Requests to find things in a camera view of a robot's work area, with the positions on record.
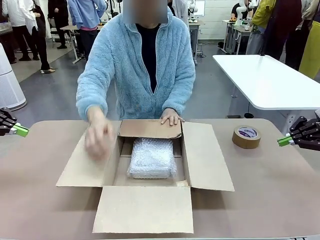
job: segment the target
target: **tape roll label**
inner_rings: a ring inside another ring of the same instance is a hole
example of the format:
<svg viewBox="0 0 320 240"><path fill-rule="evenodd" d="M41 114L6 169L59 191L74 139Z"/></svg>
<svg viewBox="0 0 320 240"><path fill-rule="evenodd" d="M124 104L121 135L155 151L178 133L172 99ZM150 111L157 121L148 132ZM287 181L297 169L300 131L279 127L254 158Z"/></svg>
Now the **tape roll label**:
<svg viewBox="0 0 320 240"><path fill-rule="evenodd" d="M246 126L243 126L243 127L240 127L238 129L238 133L246 138L256 138L258 136L258 133L256 130L254 130L253 128L251 127L246 127Z"/></svg>

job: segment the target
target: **yellow pants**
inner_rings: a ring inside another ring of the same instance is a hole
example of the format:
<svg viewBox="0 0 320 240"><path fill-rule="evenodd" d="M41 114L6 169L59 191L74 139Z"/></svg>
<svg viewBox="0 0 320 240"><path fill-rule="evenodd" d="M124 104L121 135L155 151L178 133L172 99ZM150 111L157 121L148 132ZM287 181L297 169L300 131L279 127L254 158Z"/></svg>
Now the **yellow pants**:
<svg viewBox="0 0 320 240"><path fill-rule="evenodd" d="M320 70L320 23L313 21L306 42L299 72L315 79Z"/></svg>

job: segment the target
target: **person's left hand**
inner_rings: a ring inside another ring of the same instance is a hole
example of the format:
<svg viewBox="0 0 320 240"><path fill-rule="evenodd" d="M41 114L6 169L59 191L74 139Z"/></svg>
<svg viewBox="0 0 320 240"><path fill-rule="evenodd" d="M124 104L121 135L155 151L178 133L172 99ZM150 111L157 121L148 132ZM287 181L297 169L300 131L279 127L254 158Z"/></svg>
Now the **person's left hand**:
<svg viewBox="0 0 320 240"><path fill-rule="evenodd" d="M185 120L178 115L178 113L172 108L166 108L161 116L161 124L165 124L167 120L169 120L170 126L177 125L178 120L184 122Z"/></svg>

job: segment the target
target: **person's right hand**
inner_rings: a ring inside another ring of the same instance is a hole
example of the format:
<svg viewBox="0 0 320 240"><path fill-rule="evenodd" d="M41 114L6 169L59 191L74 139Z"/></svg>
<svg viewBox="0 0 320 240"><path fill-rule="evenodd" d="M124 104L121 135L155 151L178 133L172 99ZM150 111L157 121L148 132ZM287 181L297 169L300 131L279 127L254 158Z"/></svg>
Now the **person's right hand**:
<svg viewBox="0 0 320 240"><path fill-rule="evenodd" d="M99 160L109 154L114 141L113 126L99 107L93 106L88 110L90 126L85 135L85 149L89 156Z"/></svg>

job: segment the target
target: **cardboard box flap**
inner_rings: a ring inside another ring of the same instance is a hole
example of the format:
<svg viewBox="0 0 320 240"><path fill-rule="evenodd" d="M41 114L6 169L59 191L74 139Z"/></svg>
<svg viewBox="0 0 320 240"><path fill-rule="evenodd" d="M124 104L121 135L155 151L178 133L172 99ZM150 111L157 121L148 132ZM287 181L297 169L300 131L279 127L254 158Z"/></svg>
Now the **cardboard box flap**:
<svg viewBox="0 0 320 240"><path fill-rule="evenodd" d="M93 233L193 233L190 187L104 186Z"/></svg>
<svg viewBox="0 0 320 240"><path fill-rule="evenodd" d="M191 187L235 191L212 126L184 122L182 131Z"/></svg>
<svg viewBox="0 0 320 240"><path fill-rule="evenodd" d="M118 130L121 121L113 121L113 127ZM85 150L85 136L83 133L67 162L57 187L102 187L104 182L104 169L109 156L102 160L91 159Z"/></svg>
<svg viewBox="0 0 320 240"><path fill-rule="evenodd" d="M160 119L124 119L119 133L121 137L175 139L181 137L181 122L170 126L169 121L161 124Z"/></svg>

